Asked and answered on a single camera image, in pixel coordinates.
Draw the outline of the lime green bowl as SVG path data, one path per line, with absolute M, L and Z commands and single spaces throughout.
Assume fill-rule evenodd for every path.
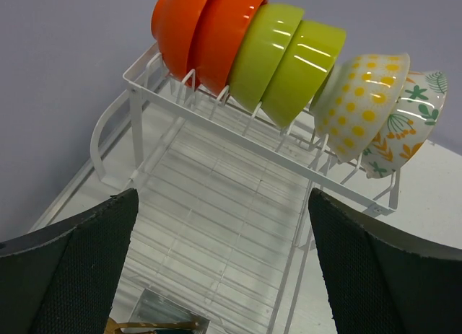
M 303 20 L 262 97 L 261 108 L 280 129 L 300 114 L 325 81 L 346 40 L 346 30 Z
M 230 95 L 246 110 L 261 101 L 305 10 L 289 4 L 258 8 L 229 75 Z

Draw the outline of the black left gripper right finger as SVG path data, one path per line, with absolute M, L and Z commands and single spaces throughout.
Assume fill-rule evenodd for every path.
M 317 188 L 308 209 L 338 333 L 461 332 L 461 250 L 401 231 Z

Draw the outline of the yellow dotted white bowl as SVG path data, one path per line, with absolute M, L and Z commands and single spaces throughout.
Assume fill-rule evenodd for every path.
M 340 162 L 357 158 L 382 128 L 409 69 L 408 53 L 364 54 L 333 67 L 310 112 Z

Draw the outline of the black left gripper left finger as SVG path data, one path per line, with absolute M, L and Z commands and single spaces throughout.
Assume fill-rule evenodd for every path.
M 2 333 L 103 333 L 139 211 L 129 188 L 1 243 Z

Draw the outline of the orange bowl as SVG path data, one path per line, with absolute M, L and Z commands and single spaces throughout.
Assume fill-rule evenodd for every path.
M 193 68 L 191 49 L 212 0 L 158 0 L 151 32 L 168 70 L 183 79 Z
M 268 0 L 208 0 L 192 46 L 196 77 L 218 95 L 258 8 Z

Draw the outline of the floral patterned white bowl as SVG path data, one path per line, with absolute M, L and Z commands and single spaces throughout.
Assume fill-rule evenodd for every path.
M 442 71 L 410 71 L 396 106 L 362 153 L 368 178 L 400 170 L 427 140 L 443 109 L 448 90 Z

